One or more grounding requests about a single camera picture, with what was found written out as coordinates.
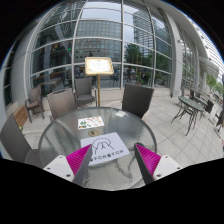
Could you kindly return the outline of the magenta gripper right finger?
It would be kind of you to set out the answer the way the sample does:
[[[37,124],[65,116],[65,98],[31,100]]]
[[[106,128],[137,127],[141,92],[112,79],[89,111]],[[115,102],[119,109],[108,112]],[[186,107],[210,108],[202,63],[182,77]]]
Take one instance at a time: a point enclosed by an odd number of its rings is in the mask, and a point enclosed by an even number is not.
[[[134,150],[145,184],[152,183],[182,169],[170,156],[160,156],[140,143],[134,145]]]

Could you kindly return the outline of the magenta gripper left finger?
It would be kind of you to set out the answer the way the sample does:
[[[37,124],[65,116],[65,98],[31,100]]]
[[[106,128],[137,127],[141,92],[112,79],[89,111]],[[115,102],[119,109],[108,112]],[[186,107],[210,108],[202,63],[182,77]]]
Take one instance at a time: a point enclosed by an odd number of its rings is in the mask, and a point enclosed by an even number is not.
[[[68,156],[59,155],[44,167],[56,176],[59,176],[76,185],[81,185],[92,156],[92,146],[87,145]]]

